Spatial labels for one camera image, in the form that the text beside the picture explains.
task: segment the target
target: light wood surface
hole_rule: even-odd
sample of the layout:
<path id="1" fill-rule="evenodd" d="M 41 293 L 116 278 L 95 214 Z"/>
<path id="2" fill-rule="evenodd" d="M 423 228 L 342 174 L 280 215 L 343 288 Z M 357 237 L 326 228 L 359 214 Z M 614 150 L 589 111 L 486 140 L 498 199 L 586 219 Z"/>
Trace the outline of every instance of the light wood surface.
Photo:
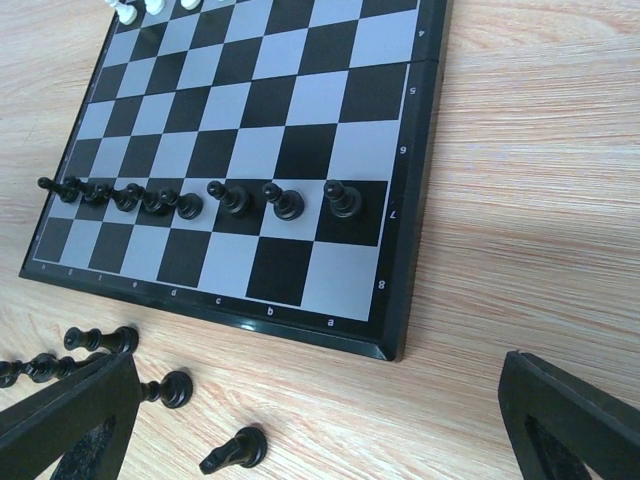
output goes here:
<path id="1" fill-rule="evenodd" d="M 182 410 L 141 406 L 122 479 L 201 478 L 251 423 L 267 459 L 217 478 L 521 478 L 496 397 L 511 349 L 640 406 L 637 0 L 453 8 L 407 351 L 389 364 L 19 279 L 35 180 L 55 172 L 111 11 L 4 0 L 0 358 L 135 324 L 143 380 L 195 379 Z M 38 388 L 22 379 L 0 408 Z"/>

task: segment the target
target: chessboard border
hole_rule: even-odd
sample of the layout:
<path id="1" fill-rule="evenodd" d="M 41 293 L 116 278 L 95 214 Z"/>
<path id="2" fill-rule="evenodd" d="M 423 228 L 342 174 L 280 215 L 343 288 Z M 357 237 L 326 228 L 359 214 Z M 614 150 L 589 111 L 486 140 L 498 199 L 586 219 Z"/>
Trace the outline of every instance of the chessboard border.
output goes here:
<path id="1" fill-rule="evenodd" d="M 416 37 L 413 56 L 416 57 L 416 55 L 420 55 L 420 52 L 423 52 L 423 55 L 421 55 L 420 59 L 412 59 L 412 61 L 407 63 L 407 88 L 410 85 L 412 78 L 414 80 L 420 79 L 422 81 L 420 88 L 417 91 L 419 98 L 412 105 L 413 111 L 403 110 L 400 120 L 401 128 L 398 145 L 407 146 L 409 155 L 406 157 L 408 157 L 408 160 L 405 162 L 396 160 L 394 172 L 388 187 L 389 192 L 387 198 L 389 203 L 385 205 L 385 210 L 383 212 L 383 215 L 386 216 L 388 212 L 392 211 L 391 208 L 395 207 L 396 212 L 398 212 L 398 222 L 395 228 L 389 229 L 389 219 L 383 218 L 381 221 L 381 227 L 384 233 L 381 235 L 382 242 L 380 244 L 380 257 L 378 260 L 376 282 L 381 277 L 381 272 L 383 272 L 383 278 L 387 279 L 390 288 L 386 291 L 386 295 L 376 295 L 374 292 L 372 295 L 371 312 L 373 312 L 374 309 L 382 309 L 386 311 L 386 313 L 376 316 L 378 319 L 382 320 L 381 322 L 374 322 L 372 320 L 369 322 L 356 322 L 358 324 L 362 323 L 363 326 L 367 326 L 370 331 L 367 335 L 353 334 L 342 329 L 317 329 L 310 325 L 280 321 L 277 319 L 268 321 L 263 319 L 264 314 L 262 315 L 262 318 L 251 318 L 249 316 L 226 312 L 225 309 L 219 307 L 207 309 L 195 306 L 193 303 L 186 301 L 187 299 L 182 302 L 176 301 L 176 299 L 171 295 L 164 297 L 166 299 L 165 300 L 160 298 L 158 295 L 144 294 L 142 293 L 144 288 L 141 288 L 137 292 L 132 292 L 130 290 L 127 291 L 123 288 L 116 288 L 113 286 L 105 285 L 100 287 L 100 284 L 85 283 L 81 277 L 68 277 L 65 272 L 69 270 L 69 268 L 55 264 L 49 266 L 47 273 L 43 273 L 41 269 L 30 269 L 30 263 L 43 265 L 42 268 L 44 268 L 44 263 L 35 260 L 33 255 L 35 254 L 34 246 L 37 244 L 37 236 L 42 232 L 42 229 L 46 224 L 46 218 L 52 205 L 52 194 L 47 196 L 44 206 L 45 208 L 43 208 L 40 213 L 40 217 L 36 224 L 33 237 L 29 243 L 27 254 L 23 261 L 19 276 L 21 278 L 36 280 L 54 286 L 69 288 L 153 309 L 212 321 L 214 323 L 240 327 L 246 330 L 278 336 L 307 344 L 318 345 L 386 361 L 400 361 L 404 354 L 406 333 L 411 310 L 412 291 L 416 274 L 423 216 L 426 207 L 426 196 L 431 170 L 431 157 L 434 146 L 434 133 L 440 100 L 440 90 L 443 82 L 444 61 L 452 11 L 451 5 L 453 2 L 452 0 L 434 0 L 429 6 L 425 6 L 427 3 L 429 3 L 428 0 L 420 0 L 418 23 L 420 24 L 421 21 L 424 22 L 428 20 L 430 23 L 428 30 L 430 35 L 425 35 L 426 38 L 424 39 Z M 86 88 L 80 108 L 78 109 L 78 114 L 73 123 L 72 130 L 63 150 L 63 161 L 58 164 L 55 178 L 58 178 L 61 171 L 66 168 L 69 160 L 69 149 L 76 140 L 79 124 L 86 113 L 88 104 L 90 103 L 90 98 L 98 81 L 106 51 L 108 50 L 113 36 L 116 34 L 118 25 L 119 22 L 117 20 L 117 16 L 114 15 L 102 43 L 98 61 L 96 62 L 91 74 L 89 84 Z M 403 128 L 403 124 L 409 124 L 411 128 Z M 401 194 L 397 198 L 402 198 L 401 202 L 395 204 L 392 202 L 392 198 L 394 198 L 393 190 L 400 190 Z M 384 252 L 390 248 L 385 248 L 389 243 L 395 245 L 395 248 L 391 247 L 391 250 L 393 251 L 393 257 L 391 257 L 391 259 L 394 260 L 391 263 L 382 261 L 383 256 L 388 256 L 388 254 L 384 255 Z M 384 269 L 381 269 L 381 267 L 385 265 L 392 265 L 393 270 L 384 271 Z M 89 271 L 87 271 L 87 273 L 96 274 L 96 272 Z M 125 279 L 124 277 L 115 275 L 104 275 L 113 278 L 122 278 L 128 283 L 134 280 L 128 278 Z M 145 283 L 154 285 L 152 282 L 139 281 L 137 283 L 142 285 Z M 173 287 L 168 285 L 166 288 L 169 291 L 173 289 Z M 194 294 L 216 297 L 214 294 L 206 294 L 204 292 L 194 292 Z M 268 303 L 264 302 L 261 303 L 261 305 L 268 305 Z M 299 313 L 305 314 L 309 312 L 301 311 Z"/>

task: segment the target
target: white chess piece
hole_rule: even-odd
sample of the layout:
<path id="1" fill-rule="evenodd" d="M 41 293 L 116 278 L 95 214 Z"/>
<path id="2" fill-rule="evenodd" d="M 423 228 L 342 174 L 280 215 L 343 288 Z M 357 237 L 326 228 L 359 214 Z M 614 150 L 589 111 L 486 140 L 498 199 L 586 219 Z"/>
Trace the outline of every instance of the white chess piece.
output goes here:
<path id="1" fill-rule="evenodd" d="M 144 0 L 144 4 L 150 15 L 157 15 L 164 8 L 164 0 Z"/>
<path id="2" fill-rule="evenodd" d="M 138 11 L 133 5 L 125 5 L 120 3 L 120 0 L 104 0 L 107 5 L 116 9 L 118 14 L 118 20 L 123 25 L 131 25 L 138 17 Z"/>
<path id="3" fill-rule="evenodd" d="M 198 5 L 200 5 L 201 1 L 202 0 L 180 0 L 180 5 L 182 5 L 182 7 L 186 8 L 187 10 L 193 10 Z"/>

